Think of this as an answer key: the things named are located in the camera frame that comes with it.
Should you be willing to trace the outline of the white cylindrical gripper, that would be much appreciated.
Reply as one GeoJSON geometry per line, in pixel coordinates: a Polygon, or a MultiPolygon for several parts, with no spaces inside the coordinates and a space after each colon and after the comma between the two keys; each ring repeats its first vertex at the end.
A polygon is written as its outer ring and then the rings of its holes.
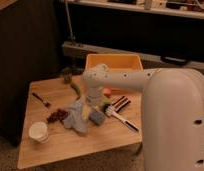
{"type": "MultiPolygon", "coordinates": [[[[89,104],[98,104],[103,95],[103,88],[102,87],[92,87],[88,88],[86,91],[86,100],[89,104]]],[[[91,107],[88,106],[86,103],[82,106],[82,119],[87,120],[91,113],[91,107]]]]}

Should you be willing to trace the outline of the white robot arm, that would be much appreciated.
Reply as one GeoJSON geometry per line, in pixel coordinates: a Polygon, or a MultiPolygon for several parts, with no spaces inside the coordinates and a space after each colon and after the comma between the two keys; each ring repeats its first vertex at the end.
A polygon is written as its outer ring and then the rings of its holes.
{"type": "Polygon", "coordinates": [[[111,71],[99,64],[83,72],[87,101],[104,87],[141,93],[145,171],[204,171],[204,75],[189,68],[111,71]]]}

